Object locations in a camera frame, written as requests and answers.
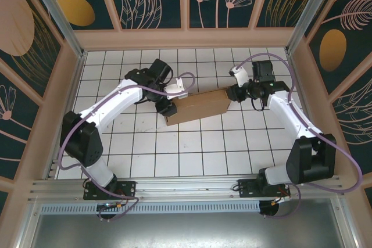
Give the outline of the brown cardboard paper box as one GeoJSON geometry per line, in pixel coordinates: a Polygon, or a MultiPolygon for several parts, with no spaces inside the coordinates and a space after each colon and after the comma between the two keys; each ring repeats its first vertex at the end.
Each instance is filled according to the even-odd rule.
{"type": "Polygon", "coordinates": [[[219,88],[174,100],[177,113],[165,117],[166,125],[171,126],[226,113],[231,104],[226,90],[227,87],[219,88]]]}

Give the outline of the small right power connector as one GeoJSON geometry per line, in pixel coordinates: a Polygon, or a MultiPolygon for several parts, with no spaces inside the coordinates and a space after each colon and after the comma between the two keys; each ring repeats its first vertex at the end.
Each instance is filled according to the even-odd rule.
{"type": "Polygon", "coordinates": [[[280,197],[275,198],[271,202],[271,205],[274,206],[276,204],[280,204],[280,203],[283,203],[283,202],[288,202],[290,200],[291,200],[291,197],[290,196],[280,196],[280,197]]]}

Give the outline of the small left power connector board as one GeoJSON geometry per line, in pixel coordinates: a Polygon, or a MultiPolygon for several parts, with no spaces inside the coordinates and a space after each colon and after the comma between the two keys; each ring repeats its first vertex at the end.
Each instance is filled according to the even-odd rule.
{"type": "Polygon", "coordinates": [[[103,203],[96,206],[97,212],[118,212],[124,206],[122,203],[103,203]]]}

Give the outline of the grey metal sheet panel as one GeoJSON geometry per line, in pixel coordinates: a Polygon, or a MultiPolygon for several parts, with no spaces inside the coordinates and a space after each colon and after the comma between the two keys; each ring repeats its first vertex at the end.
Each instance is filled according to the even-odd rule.
{"type": "Polygon", "coordinates": [[[136,213],[113,222],[95,215],[32,214],[20,248],[367,248],[339,199],[306,199],[282,219],[254,212],[136,213]]]}

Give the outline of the aluminium corner post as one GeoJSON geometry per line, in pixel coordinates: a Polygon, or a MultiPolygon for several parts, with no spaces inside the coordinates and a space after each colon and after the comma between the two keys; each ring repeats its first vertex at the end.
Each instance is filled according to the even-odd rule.
{"type": "Polygon", "coordinates": [[[64,16],[59,4],[57,3],[57,0],[43,0],[43,3],[49,9],[51,16],[56,21],[56,24],[58,25],[59,29],[65,36],[65,39],[71,46],[74,53],[78,57],[83,57],[85,52],[83,48],[81,47],[77,37],[75,36],[75,33],[70,23],[67,21],[66,17],[64,16]]]}
{"type": "Polygon", "coordinates": [[[309,27],[311,21],[315,17],[316,13],[320,10],[320,6],[324,0],[308,0],[295,28],[294,31],[285,47],[285,53],[287,56],[295,51],[303,38],[305,31],[309,27]]]}

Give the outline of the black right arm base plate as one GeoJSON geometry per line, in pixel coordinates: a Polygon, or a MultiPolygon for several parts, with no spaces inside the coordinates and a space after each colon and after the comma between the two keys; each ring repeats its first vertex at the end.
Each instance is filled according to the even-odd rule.
{"type": "Polygon", "coordinates": [[[284,184],[269,185],[258,179],[239,179],[237,190],[240,197],[271,198],[287,197],[291,192],[284,184]]]}

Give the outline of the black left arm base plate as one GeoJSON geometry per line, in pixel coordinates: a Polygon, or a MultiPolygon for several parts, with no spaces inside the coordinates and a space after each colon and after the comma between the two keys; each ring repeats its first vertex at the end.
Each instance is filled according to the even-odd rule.
{"type": "MultiPolygon", "coordinates": [[[[119,181],[108,185],[107,191],[120,196],[135,196],[136,183],[134,181],[119,181]]],[[[118,200],[116,196],[101,191],[93,182],[86,182],[84,185],[84,200],[118,200]]]]}

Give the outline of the aluminium frame rail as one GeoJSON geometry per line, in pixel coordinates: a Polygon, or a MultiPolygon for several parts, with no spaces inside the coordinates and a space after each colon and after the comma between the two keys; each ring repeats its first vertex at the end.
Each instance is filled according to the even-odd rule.
{"type": "MultiPolygon", "coordinates": [[[[233,186],[239,179],[255,175],[212,175],[195,177],[132,178],[135,196],[142,202],[194,202],[238,200],[233,186]]],[[[29,202],[82,203],[83,179],[48,179],[34,181],[28,194],[29,202]]]]}

